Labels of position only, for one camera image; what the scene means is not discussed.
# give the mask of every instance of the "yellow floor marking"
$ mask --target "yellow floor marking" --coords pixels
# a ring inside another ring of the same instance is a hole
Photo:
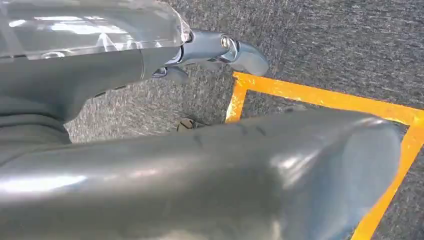
[[[236,81],[227,110],[227,123],[240,120],[246,93],[250,90],[327,108],[369,113],[410,126],[403,137],[399,171],[393,183],[362,219],[351,238],[351,240],[371,239],[424,144],[424,110],[241,72],[235,72],[234,77]]]

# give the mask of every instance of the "transparent plastic casing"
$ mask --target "transparent plastic casing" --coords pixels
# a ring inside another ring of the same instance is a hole
[[[154,0],[0,0],[0,59],[181,46],[190,28]]]

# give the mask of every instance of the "robotic hand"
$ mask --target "robotic hand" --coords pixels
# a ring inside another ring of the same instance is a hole
[[[152,76],[185,82],[188,75],[179,66],[200,63],[208,69],[228,64],[237,71],[263,76],[269,68],[266,57],[251,44],[234,40],[224,33],[193,29],[178,54]]]
[[[0,100],[62,122],[86,100],[149,79],[186,81],[183,65],[264,75],[268,62],[250,44],[190,29],[154,0],[14,0],[0,7]]]

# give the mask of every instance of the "yellow tape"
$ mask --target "yellow tape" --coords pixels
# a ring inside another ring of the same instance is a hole
[[[248,90],[279,96],[327,108],[358,111],[396,121],[410,128],[402,141],[399,171],[372,210],[362,219],[351,240],[369,240],[379,225],[387,207],[396,194],[424,143],[424,111],[398,104],[348,95],[315,87],[235,72],[233,95],[228,106],[226,122],[240,119]]]

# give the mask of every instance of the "silver metal part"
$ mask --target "silver metal part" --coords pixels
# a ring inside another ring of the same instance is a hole
[[[199,63],[208,69],[217,64],[231,65],[237,71],[262,76],[268,71],[267,58],[256,47],[234,40],[223,33],[193,30],[190,41],[165,66]]]
[[[235,60],[229,63],[237,71],[246,71],[250,74],[262,76],[269,69],[267,58],[256,47],[239,41]]]
[[[223,37],[221,38],[221,46],[222,46],[224,49],[229,49],[229,48],[230,48],[230,38],[229,38],[229,37],[227,37],[227,36],[223,36]]]
[[[182,46],[178,65],[194,64],[224,55],[228,48],[222,45],[223,33],[192,30],[192,40]]]

